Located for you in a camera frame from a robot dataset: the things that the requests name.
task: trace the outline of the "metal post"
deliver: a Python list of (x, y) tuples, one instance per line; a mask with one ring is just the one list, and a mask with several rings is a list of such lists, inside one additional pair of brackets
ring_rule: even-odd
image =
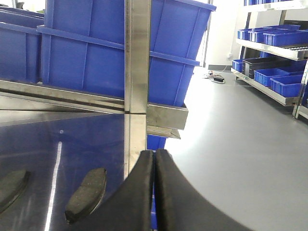
[(308, 83), (308, 61), (306, 63), (305, 71), (304, 71), (303, 78), (302, 78), (302, 88), (300, 91), (299, 100), (298, 100), (298, 103), (294, 105), (293, 116), (296, 119), (298, 118), (298, 115), (299, 115), (299, 109), (302, 106), (303, 97), (306, 91), (307, 83)]
[(12, 0), (13, 8), (17, 8), (17, 2), (18, 2), (18, 0)]
[(146, 149), (151, 0), (125, 0), (124, 177)]
[(287, 11), (281, 11), (279, 25), (283, 25), (284, 24), (286, 14), (287, 14)]
[[(213, 4), (213, 0), (208, 0), (208, 4)], [(210, 26), (211, 26), (211, 20), (212, 20), (212, 14), (210, 14), (210, 18), (208, 19), (208, 24), (207, 24), (207, 31), (205, 32), (205, 51), (204, 51), (204, 57), (203, 57), (203, 67), (206, 66), (206, 52), (207, 52), (207, 47), (208, 47), (208, 38), (209, 38), (209, 32), (210, 32)]]
[[(249, 12), (248, 15), (247, 15), (247, 20), (246, 20), (245, 29), (248, 29), (248, 28), (249, 28), (250, 18), (251, 18), (251, 12)], [(240, 55), (239, 55), (239, 58), (240, 58), (240, 59), (245, 58), (245, 56), (246, 56), (246, 50), (247, 50), (246, 47), (241, 46), (241, 51), (240, 51)]]

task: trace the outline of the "floor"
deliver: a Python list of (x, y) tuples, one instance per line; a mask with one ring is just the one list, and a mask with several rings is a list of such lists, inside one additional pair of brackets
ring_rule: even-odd
[(181, 140), (166, 149), (191, 184), (223, 212), (256, 231), (308, 230), (308, 121), (222, 73), (195, 75)]

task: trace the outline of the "reflective steel tabletop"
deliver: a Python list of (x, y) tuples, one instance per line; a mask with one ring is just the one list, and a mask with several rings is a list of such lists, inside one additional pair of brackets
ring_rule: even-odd
[(65, 205), (94, 168), (107, 171), (107, 199), (123, 181), (124, 116), (0, 112), (0, 177), (31, 173), (2, 214), (1, 231), (60, 231)]

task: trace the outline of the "shelf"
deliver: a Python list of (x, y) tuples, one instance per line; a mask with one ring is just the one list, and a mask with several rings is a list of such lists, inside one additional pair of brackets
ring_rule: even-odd
[(263, 43), (251, 42), (243, 39), (237, 39), (236, 42), (244, 47), (249, 47), (258, 51), (264, 51), (267, 53), (271, 53), (295, 61), (304, 60), (307, 59), (308, 57), (308, 49), (302, 49), (303, 46), (306, 46), (305, 44), (303, 44), (302, 46), (296, 45), (296, 46), (274, 47)]
[(299, 107), (298, 113), (299, 113), (301, 116), (303, 116), (303, 117), (305, 117), (306, 119), (308, 119), (308, 108), (306, 108), (305, 106), (300, 106), (300, 107)]
[[(0, 79), (1, 110), (50, 111), (50, 112), (98, 112), (125, 114), (124, 100), (111, 96), (82, 91), (17, 83)], [(149, 134), (179, 138), (178, 129), (184, 129), (188, 110), (148, 103)]]
[(308, 0), (291, 0), (291, 1), (258, 4), (258, 5), (244, 6), (244, 9), (247, 12), (308, 9)]
[(246, 83), (250, 84), (252, 87), (258, 89), (262, 93), (270, 96), (272, 99), (276, 100), (283, 106), (291, 106), (298, 102), (298, 97), (292, 97), (292, 98), (285, 98), (282, 95), (272, 91), (270, 88), (267, 88), (263, 86), (262, 84), (254, 81), (253, 79), (243, 75), (242, 73), (231, 69), (232, 73), (234, 73), (239, 79), (245, 81)]

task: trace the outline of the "white wall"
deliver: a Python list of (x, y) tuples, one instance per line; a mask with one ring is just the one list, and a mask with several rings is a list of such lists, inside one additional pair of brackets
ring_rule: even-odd
[(243, 12), (242, 0), (214, 0), (213, 5), (217, 10), (212, 13), (205, 62), (207, 65), (231, 65), (228, 55), (238, 57), (240, 46), (234, 42), (236, 31), (245, 27), (247, 13)]
[[(214, 0), (217, 11), (212, 13), (209, 41), (206, 53), (206, 65), (231, 65), (228, 55), (234, 59), (239, 56), (240, 45), (236, 44), (236, 31), (246, 25), (247, 12), (242, 0)], [(281, 11), (252, 13), (250, 28), (277, 25)], [(307, 20), (308, 9), (290, 10), (286, 20)]]

